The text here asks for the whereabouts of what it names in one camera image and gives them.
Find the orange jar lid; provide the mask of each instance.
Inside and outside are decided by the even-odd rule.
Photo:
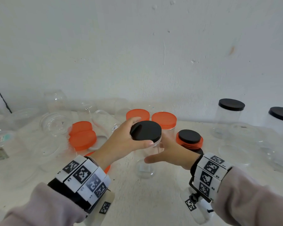
[[[133,109],[127,112],[126,120],[132,117],[141,117],[140,121],[149,121],[150,120],[150,113],[144,109]]]
[[[97,141],[94,131],[86,130],[73,134],[69,138],[69,143],[76,151],[83,151],[90,148]]]
[[[162,129],[172,129],[176,126],[177,118],[168,112],[157,112],[152,115],[152,121],[158,123]]]
[[[92,155],[94,152],[90,152],[90,153],[88,153],[87,155],[85,155],[85,156],[90,156],[90,155]],[[104,172],[105,172],[105,174],[107,174],[108,173],[108,171],[109,171],[109,169],[110,169],[110,165],[108,166],[108,167],[106,167],[106,169],[104,170]]]
[[[69,136],[72,136],[78,132],[90,130],[92,131],[92,124],[89,121],[79,121],[72,125],[71,132],[69,133]]]

